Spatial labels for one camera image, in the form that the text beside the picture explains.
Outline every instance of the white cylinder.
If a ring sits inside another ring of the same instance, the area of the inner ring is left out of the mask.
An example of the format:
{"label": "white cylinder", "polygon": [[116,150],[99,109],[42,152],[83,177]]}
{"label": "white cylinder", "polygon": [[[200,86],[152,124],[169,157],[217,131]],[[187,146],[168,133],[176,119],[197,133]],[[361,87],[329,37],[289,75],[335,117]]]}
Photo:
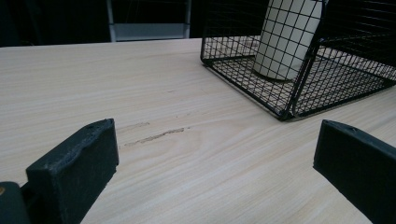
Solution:
{"label": "white cylinder", "polygon": [[293,79],[317,30],[321,1],[270,0],[254,70],[279,80]]}

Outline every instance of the black wire mesh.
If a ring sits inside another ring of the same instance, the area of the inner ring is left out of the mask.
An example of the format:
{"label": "black wire mesh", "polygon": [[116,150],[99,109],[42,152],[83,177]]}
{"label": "black wire mesh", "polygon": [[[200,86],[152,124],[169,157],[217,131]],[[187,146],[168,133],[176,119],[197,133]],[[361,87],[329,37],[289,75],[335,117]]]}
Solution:
{"label": "black wire mesh", "polygon": [[211,1],[207,17],[204,64],[279,119],[396,84],[390,0]]}

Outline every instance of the wooden table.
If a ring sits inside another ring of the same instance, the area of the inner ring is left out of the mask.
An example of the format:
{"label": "wooden table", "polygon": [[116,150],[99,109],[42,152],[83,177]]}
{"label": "wooden table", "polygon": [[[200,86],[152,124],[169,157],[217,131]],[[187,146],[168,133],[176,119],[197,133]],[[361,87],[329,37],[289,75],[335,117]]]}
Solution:
{"label": "wooden table", "polygon": [[280,122],[202,66],[200,39],[0,49],[0,180],[114,118],[120,166],[83,223],[367,223],[312,168],[323,119],[396,146],[396,90]]}

